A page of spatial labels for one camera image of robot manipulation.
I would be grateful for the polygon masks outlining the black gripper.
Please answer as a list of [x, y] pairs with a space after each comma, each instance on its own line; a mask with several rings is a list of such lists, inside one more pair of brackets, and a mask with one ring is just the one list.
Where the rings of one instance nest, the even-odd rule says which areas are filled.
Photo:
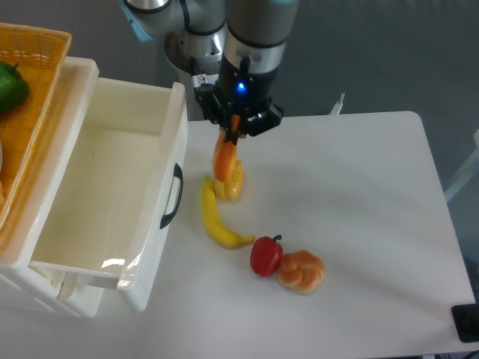
[[204, 119], [226, 131], [236, 144], [240, 138], [255, 137], [280, 125], [284, 110], [272, 103], [272, 85], [277, 70], [252, 73], [251, 59], [234, 66], [223, 58], [215, 85], [195, 89], [195, 99]]

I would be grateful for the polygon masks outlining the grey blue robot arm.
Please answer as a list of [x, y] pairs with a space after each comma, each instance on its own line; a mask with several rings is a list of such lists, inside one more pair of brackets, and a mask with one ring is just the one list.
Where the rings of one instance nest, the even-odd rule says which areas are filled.
[[190, 120], [208, 120], [229, 141], [280, 125], [272, 87], [297, 1], [120, 1], [141, 42], [163, 37], [186, 88]]

